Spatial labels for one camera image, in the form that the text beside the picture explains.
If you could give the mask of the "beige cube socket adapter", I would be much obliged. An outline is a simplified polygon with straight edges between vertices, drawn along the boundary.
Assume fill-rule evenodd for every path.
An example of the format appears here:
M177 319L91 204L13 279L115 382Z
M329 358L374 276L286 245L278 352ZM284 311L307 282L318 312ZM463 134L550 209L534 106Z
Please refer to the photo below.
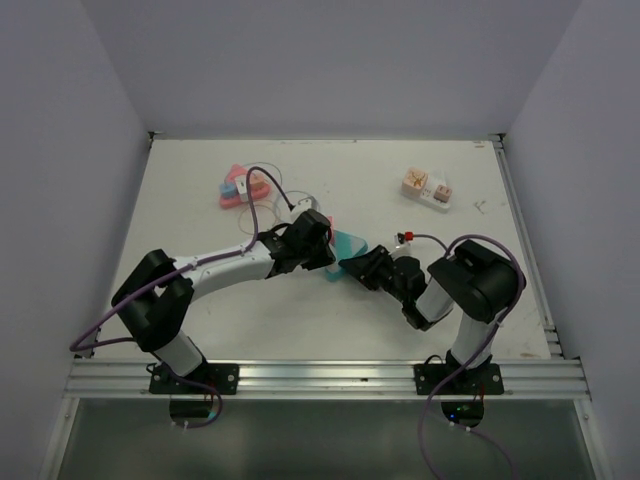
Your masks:
M416 167L407 169L401 183L401 192L409 197L419 197L425 188L429 174Z

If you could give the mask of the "teal triangular power strip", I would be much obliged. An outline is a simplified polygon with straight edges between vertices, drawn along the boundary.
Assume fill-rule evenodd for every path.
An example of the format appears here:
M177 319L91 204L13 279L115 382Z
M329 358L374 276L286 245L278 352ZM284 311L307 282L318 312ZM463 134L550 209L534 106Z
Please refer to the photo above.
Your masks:
M363 255L368 250L368 244L361 237L335 230L330 242L330 248L335 257L335 262L325 268L325 278L329 282L335 282L345 274L345 270L339 265L339 262Z

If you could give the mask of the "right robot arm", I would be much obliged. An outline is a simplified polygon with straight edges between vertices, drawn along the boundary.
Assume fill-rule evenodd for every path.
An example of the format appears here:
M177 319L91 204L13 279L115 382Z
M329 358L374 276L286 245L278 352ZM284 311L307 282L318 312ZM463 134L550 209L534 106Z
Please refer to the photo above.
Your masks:
M519 264L508 251L499 255L467 236L452 252L423 267L407 254L379 245L339 262L346 274L371 291L382 290L401 304L405 319L427 331L453 308L462 312L457 336L447 352L445 379L468 392L481 380L499 325L526 287Z

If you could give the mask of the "pink triangular power strip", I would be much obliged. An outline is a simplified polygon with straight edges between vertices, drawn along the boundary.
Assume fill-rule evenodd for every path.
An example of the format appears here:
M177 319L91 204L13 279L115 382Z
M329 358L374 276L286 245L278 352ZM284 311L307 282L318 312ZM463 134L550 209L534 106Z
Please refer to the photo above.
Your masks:
M266 198L271 192L271 186L266 177L260 172L252 172L247 177L248 169L233 164L224 181L219 185L219 206L231 209L245 204L252 195L254 200Z

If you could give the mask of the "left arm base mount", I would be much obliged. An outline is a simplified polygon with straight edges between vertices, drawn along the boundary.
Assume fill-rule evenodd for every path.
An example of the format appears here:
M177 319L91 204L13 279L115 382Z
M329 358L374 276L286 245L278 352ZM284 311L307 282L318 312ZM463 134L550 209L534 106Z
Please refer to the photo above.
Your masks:
M146 371L151 375L149 392L158 395L197 395L206 390L201 384L214 388L221 395L235 395L239 383L239 365L235 363L203 363L186 380L198 386L175 380L160 364L148 364Z

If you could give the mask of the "white triangular power strip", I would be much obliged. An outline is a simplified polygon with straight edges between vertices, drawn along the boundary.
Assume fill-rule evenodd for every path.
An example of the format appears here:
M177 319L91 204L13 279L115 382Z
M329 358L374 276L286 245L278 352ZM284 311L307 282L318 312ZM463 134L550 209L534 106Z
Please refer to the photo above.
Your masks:
M401 193L407 198L419 204L428 206L429 208L432 208L441 213L447 213L451 208L451 199L448 204L443 204L441 202L436 201L433 197L434 191L436 190L438 185L446 185L450 187L447 184L446 177L442 172L428 173L428 174L429 174L429 177L428 177L427 183L419 197L409 197L407 195L404 195L402 192Z

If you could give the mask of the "white charger plug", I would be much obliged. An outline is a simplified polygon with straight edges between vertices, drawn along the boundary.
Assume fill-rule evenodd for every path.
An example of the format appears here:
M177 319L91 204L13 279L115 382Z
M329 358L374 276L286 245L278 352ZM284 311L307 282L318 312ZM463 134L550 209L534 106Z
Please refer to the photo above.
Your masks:
M236 176L234 178L234 183L236 184L238 190L238 198L242 203L247 203L249 201L249 193L251 191L249 185L249 178L244 176Z

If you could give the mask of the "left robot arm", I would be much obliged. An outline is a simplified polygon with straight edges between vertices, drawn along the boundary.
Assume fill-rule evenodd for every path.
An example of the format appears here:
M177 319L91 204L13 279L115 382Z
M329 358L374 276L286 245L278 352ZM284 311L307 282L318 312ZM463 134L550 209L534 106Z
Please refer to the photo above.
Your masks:
M208 379L206 359L182 330L191 303L233 285L266 280L300 267L315 270L335 262L330 220L314 209L300 213L282 232L260 232L235 248L209 255L146 254L112 298L112 308L138 347L171 371L185 392Z

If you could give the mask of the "orange plug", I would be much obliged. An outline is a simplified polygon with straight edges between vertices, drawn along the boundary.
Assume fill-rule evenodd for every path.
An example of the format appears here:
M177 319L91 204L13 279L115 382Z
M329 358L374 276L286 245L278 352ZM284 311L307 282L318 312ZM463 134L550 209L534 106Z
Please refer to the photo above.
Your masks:
M266 185L265 177L259 172L253 172L249 176L249 185L252 190L261 189Z

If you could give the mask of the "blue plug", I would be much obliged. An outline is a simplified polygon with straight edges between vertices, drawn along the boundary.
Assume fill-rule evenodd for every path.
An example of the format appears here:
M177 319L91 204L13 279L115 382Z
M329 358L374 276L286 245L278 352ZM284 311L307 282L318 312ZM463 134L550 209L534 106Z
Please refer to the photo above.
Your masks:
M225 181L219 185L219 193L222 198L233 198L238 190L234 182Z

